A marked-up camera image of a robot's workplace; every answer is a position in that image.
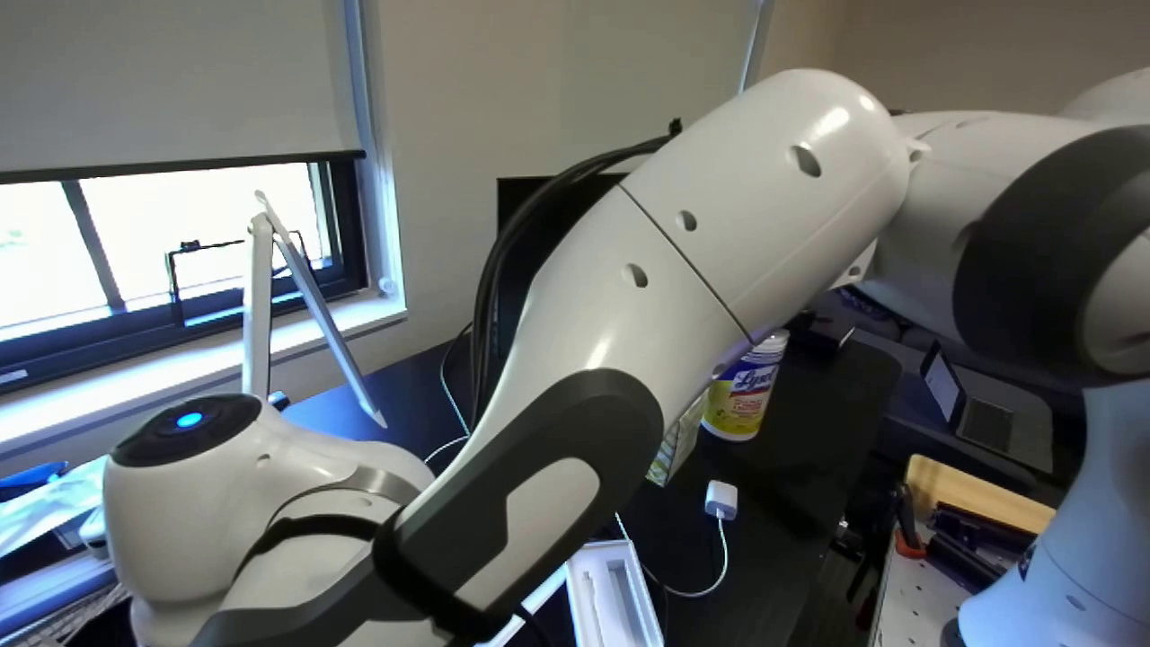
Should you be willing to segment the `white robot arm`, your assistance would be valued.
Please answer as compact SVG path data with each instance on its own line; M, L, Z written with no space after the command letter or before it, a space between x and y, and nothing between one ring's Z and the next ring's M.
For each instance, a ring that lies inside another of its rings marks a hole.
M786 70L620 181L530 285L449 466L191 398L105 472L137 647L444 647L500 633L632 499L704 382L833 279L1087 398L1087 461L956 647L1150 645L1150 86L1052 114L897 114Z

